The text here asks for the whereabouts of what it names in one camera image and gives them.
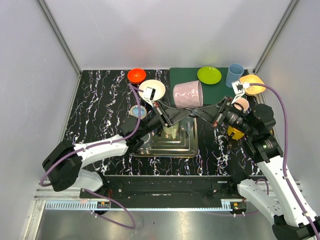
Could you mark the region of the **grey-blue ceramic mug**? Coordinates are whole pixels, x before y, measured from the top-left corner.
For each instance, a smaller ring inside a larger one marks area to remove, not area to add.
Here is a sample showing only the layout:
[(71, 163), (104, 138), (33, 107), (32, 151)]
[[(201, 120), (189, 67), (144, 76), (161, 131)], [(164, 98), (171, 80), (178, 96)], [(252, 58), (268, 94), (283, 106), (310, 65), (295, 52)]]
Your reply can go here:
[(192, 128), (194, 126), (194, 118), (193, 117), (185, 117), (179, 122), (179, 128), (182, 131), (185, 131), (188, 135), (190, 134)]

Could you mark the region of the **light green mug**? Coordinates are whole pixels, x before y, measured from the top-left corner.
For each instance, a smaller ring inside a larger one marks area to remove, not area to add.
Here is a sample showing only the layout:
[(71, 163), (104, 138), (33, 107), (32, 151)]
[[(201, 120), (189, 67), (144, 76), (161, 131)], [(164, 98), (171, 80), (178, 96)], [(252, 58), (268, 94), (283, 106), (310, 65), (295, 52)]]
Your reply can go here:
[(163, 127), (163, 131), (166, 134), (171, 135), (171, 137), (173, 139), (176, 138), (178, 130), (179, 130), (179, 123), (178, 122), (173, 124), (172, 126), (164, 126)]

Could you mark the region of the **translucent purple cup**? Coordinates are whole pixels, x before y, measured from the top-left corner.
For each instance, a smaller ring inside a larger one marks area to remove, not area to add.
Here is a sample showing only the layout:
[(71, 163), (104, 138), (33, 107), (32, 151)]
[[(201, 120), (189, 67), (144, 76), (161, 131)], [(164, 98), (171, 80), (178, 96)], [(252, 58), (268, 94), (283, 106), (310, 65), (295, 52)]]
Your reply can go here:
[(175, 85), (173, 88), (173, 102), (179, 109), (202, 107), (204, 97), (201, 82), (196, 80)]

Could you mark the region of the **small yellow bowl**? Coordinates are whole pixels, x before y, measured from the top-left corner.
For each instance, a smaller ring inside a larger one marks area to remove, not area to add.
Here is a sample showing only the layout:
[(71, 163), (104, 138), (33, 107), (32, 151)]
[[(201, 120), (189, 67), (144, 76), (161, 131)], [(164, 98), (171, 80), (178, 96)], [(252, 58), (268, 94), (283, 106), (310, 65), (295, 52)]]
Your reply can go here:
[(227, 135), (233, 140), (240, 140), (244, 137), (244, 133), (241, 131), (229, 126), (227, 129)]

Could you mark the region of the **blue mug yellow inside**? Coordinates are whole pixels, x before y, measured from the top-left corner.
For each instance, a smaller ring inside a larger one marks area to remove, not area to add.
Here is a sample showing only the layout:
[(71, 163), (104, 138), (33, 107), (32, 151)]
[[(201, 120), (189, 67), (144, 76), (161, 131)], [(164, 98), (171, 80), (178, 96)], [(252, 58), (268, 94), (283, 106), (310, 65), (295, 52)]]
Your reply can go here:
[(140, 116), (141, 119), (144, 119), (147, 116), (147, 110), (144, 106), (140, 106), (140, 108), (138, 108), (138, 105), (134, 105), (130, 111), (129, 114), (131, 116), (134, 116), (136, 118), (138, 118)]

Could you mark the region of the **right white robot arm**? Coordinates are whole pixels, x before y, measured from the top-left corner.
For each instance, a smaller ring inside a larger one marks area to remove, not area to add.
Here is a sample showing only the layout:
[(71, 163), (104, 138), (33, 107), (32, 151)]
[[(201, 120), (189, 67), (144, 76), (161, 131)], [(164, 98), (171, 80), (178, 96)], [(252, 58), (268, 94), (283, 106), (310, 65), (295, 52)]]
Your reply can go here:
[(245, 173), (229, 173), (233, 182), (227, 185), (228, 195), (240, 196), (251, 202), (271, 224), (278, 240), (306, 240), (320, 238), (320, 217), (307, 203), (286, 163), (282, 150), (271, 130), (276, 124), (272, 108), (255, 105), (248, 114), (243, 113), (225, 97), (216, 105), (194, 110), (194, 115), (213, 127), (225, 124), (245, 135), (243, 149), (263, 172), (271, 185), (275, 198), (261, 190)]

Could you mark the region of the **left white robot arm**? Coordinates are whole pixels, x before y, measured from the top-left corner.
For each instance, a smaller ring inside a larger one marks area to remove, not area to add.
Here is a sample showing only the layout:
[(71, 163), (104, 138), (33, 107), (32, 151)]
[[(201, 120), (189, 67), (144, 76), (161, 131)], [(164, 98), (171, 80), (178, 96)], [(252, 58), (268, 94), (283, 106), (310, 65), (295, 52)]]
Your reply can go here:
[(52, 186), (55, 192), (70, 187), (88, 189), (95, 197), (103, 198), (108, 193), (104, 178), (97, 172), (85, 170), (86, 166), (137, 152), (150, 132), (161, 126), (170, 127), (191, 113), (190, 109), (156, 102), (151, 114), (144, 119), (140, 115), (127, 116), (120, 125), (120, 134), (113, 137), (83, 144), (61, 141), (42, 163), (44, 176), (49, 180), (47, 186)]

